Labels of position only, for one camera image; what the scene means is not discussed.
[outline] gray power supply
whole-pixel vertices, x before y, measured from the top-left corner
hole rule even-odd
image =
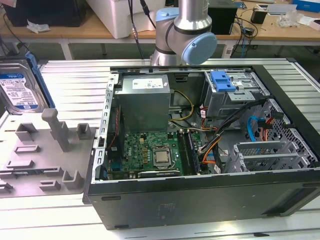
[[[126,133],[167,131],[170,88],[167,75],[123,77],[122,90],[115,93]]]

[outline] blue hard drive label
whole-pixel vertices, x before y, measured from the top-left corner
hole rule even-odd
[[[36,109],[38,102],[32,90],[26,86],[26,79],[21,73],[0,74],[0,86],[18,109]]]

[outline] floor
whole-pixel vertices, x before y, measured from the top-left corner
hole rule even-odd
[[[154,44],[142,44],[144,58],[148,58],[155,50]],[[218,45],[213,58],[220,58],[223,45]],[[39,60],[63,60],[64,55],[59,44],[35,43],[29,49]],[[139,59],[140,55],[135,44],[107,44],[108,54],[102,55],[101,45],[95,43],[71,44],[71,51],[76,60],[82,59]],[[247,58],[274,58],[279,46],[259,45],[256,50],[250,50]],[[233,58],[240,58],[235,53]],[[304,46],[285,46],[280,57],[295,58],[316,80],[320,79],[320,54],[310,53]]]

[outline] blue drive bay latch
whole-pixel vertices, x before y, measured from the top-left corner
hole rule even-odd
[[[211,71],[210,76],[217,92],[236,91],[236,87],[231,83],[230,77],[224,71]]]

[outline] workbench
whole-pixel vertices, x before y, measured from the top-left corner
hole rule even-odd
[[[297,62],[285,58],[210,59],[211,66],[263,65],[300,111],[320,133],[320,86]],[[41,67],[47,88],[59,112],[60,121],[69,128],[78,123],[99,127],[111,67],[149,66],[148,60],[73,60],[49,61]],[[20,123],[33,123],[48,129],[41,113],[9,115],[0,119],[0,165],[15,145],[15,130]],[[106,230],[91,205],[82,203],[82,194],[0,198],[1,239],[24,240],[77,239],[92,237],[108,240],[160,239],[320,239],[320,197],[288,217],[222,221],[201,224]]]
[[[238,9],[237,15],[250,21],[252,10],[257,2],[245,1],[247,9]],[[298,11],[308,17],[320,18],[320,13]],[[272,46],[319,46],[320,31],[300,24],[299,27],[279,27],[278,16],[267,14],[263,24],[256,24],[258,35],[251,42],[252,45]],[[0,18],[0,34],[6,43],[17,43],[18,40],[6,27],[3,18]],[[33,33],[26,27],[10,27],[24,43],[57,43],[61,45],[66,60],[72,60],[73,54],[69,44],[101,44],[102,52],[107,53],[105,44],[133,44],[133,35],[126,38],[114,39],[96,14],[88,12],[84,23],[80,27],[51,27],[51,31]],[[230,57],[230,49],[237,44],[241,35],[240,28],[234,24],[230,35],[217,35],[218,44],[224,45],[223,58]],[[154,44],[156,42],[155,31],[143,31],[138,33],[141,44]]]

